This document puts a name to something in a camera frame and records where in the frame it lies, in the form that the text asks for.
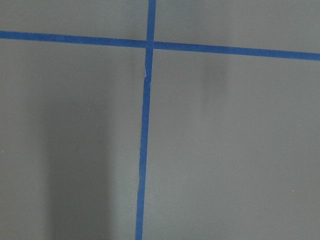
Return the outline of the long blue tape strip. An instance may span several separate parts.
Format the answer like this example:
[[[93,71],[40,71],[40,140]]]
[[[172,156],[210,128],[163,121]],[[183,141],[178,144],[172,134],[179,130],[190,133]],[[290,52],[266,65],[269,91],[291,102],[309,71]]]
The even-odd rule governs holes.
[[[136,221],[135,221],[135,239],[136,240],[141,240],[143,238],[155,19],[156,19],[156,1],[150,0],[148,2],[146,44],[145,44],[145,77],[143,81],[143,96],[142,96],[142,111],[141,111],[141,133],[140,133],[139,168],[138,168],[139,181],[138,181],[138,190],[137,190],[137,207],[136,207]]]

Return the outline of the crossing blue tape strip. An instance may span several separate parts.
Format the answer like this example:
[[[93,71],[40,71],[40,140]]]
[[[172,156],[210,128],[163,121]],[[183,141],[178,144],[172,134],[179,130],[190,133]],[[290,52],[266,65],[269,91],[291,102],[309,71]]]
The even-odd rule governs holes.
[[[114,46],[114,47],[141,48],[141,49],[145,49],[147,47],[147,42],[145,40],[75,36],[75,35],[63,35],[63,34],[47,34],[47,33],[17,32],[17,31],[2,30],[0,32],[0,37],[2,39],[10,39],[10,40],[56,42],[56,43],[68,43],[68,44]],[[283,58],[283,59],[296,59],[296,60],[308,60],[308,61],[320,60],[319,53],[299,52],[299,51],[285,51],[285,50],[216,46],[216,45],[175,43],[175,42],[160,42],[160,41],[153,42],[151,44],[151,47],[156,50],[168,50],[168,51],[215,53],[215,54],[226,54],[226,55]]]

